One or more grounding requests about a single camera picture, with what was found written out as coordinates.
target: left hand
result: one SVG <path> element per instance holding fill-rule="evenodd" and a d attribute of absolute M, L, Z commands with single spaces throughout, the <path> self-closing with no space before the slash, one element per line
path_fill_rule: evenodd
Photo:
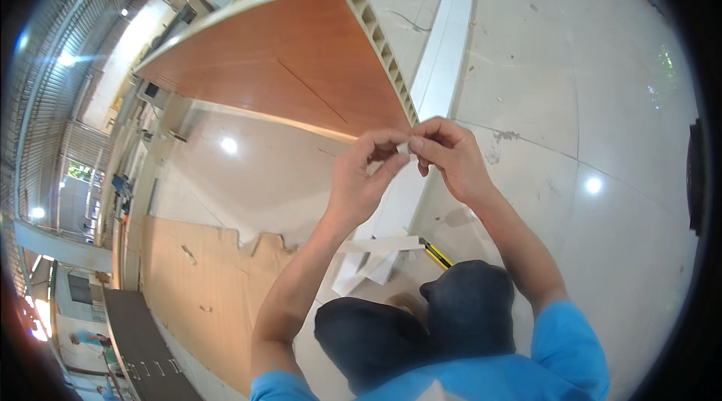
<path fill-rule="evenodd" d="M 409 163 L 407 154 L 396 152 L 396 146 L 408 140 L 409 136 L 398 130 L 373 130 L 336 157 L 331 197 L 323 220 L 331 222 L 344 237 L 366 222 L 393 177 Z M 371 162 L 384 164 L 369 175 Z"/>

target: hand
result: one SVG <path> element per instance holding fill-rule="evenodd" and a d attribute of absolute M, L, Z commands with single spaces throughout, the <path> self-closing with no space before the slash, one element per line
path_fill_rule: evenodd
<path fill-rule="evenodd" d="M 433 117 L 411 131 L 409 148 L 419 157 L 419 172 L 436 165 L 456 200 L 479 205 L 496 189 L 484 165 L 474 134 L 442 117 Z"/>
<path fill-rule="evenodd" d="M 409 136 L 398 130 L 374 130 L 364 133 L 351 148 L 336 157 L 324 220 L 348 236 L 370 218 L 388 184 L 409 163 L 407 154 L 396 152 L 396 146 L 408 140 Z M 384 164 L 369 175 L 367 169 L 371 162 Z"/>

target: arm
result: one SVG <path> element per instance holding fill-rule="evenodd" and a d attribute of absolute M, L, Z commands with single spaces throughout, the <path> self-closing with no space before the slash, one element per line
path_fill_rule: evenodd
<path fill-rule="evenodd" d="M 435 117 L 416 126 L 412 135 L 410 149 L 419 156 L 421 175 L 428 174 L 429 164 L 436 165 L 454 198 L 479 217 L 534 316 L 568 299 L 554 258 L 489 178 L 474 134 Z"/>
<path fill-rule="evenodd" d="M 293 355 L 301 329 L 341 243 L 376 210 L 393 177 L 409 162 L 396 145 L 409 139 L 394 130 L 369 132 L 336 158 L 326 212 L 311 237 L 281 271 L 268 292 L 251 339 L 251 378 L 269 371 L 303 376 Z M 373 175 L 370 162 L 384 162 Z"/>

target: dark shorts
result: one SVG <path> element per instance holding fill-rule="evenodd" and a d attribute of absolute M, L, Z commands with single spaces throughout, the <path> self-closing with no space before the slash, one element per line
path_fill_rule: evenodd
<path fill-rule="evenodd" d="M 514 285 L 503 268 L 461 262 L 419 288 L 428 329 L 393 306 L 338 298 L 321 306 L 315 337 L 361 395 L 421 366 L 514 353 Z"/>

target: orange wood-grain panel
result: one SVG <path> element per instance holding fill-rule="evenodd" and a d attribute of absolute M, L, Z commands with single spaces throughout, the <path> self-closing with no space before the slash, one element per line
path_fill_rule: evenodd
<path fill-rule="evenodd" d="M 346 0 L 276 0 L 241 11 L 167 49 L 139 75 L 186 97 L 354 136 L 410 128 Z"/>

